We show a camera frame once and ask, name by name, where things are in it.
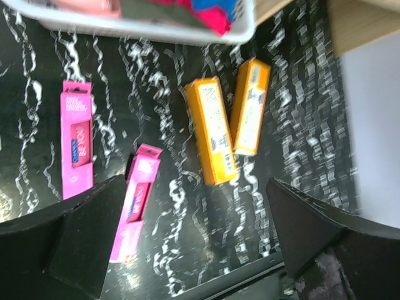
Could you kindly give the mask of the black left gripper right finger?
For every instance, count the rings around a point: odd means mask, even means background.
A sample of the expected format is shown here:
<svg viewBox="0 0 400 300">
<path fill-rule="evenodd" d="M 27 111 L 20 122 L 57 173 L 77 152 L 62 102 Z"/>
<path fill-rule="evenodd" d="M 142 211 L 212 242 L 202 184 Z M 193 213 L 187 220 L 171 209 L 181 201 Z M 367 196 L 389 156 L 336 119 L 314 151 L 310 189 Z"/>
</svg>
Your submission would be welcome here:
<svg viewBox="0 0 400 300">
<path fill-rule="evenodd" d="M 299 299 L 399 299 L 399 229 L 278 179 L 266 186 L 287 275 Z"/>
</svg>

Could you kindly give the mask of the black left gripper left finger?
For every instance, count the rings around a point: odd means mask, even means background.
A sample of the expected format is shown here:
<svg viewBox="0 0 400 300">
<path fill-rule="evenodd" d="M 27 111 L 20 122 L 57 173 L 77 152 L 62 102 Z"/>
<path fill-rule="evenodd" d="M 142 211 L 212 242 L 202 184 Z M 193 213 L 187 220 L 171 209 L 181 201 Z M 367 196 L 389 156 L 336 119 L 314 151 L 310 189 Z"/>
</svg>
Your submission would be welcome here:
<svg viewBox="0 0 400 300">
<path fill-rule="evenodd" d="M 99 299 L 125 192 L 113 176 L 1 223 L 1 299 Z"/>
</svg>

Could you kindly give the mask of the pink toothpaste box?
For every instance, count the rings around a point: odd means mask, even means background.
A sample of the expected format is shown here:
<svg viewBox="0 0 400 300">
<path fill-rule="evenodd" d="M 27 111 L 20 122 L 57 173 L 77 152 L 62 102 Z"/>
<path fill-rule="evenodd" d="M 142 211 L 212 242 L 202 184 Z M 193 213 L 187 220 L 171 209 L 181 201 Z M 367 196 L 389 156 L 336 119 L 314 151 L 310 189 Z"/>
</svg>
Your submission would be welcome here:
<svg viewBox="0 0 400 300">
<path fill-rule="evenodd" d="M 110 263 L 133 262 L 144 224 L 144 212 L 161 163 L 161 153 L 162 149 L 158 147 L 142 144 L 132 159 Z"/>
<path fill-rule="evenodd" d="M 62 198 L 91 189 L 93 115 L 90 82 L 64 81 L 60 95 Z"/>
</svg>

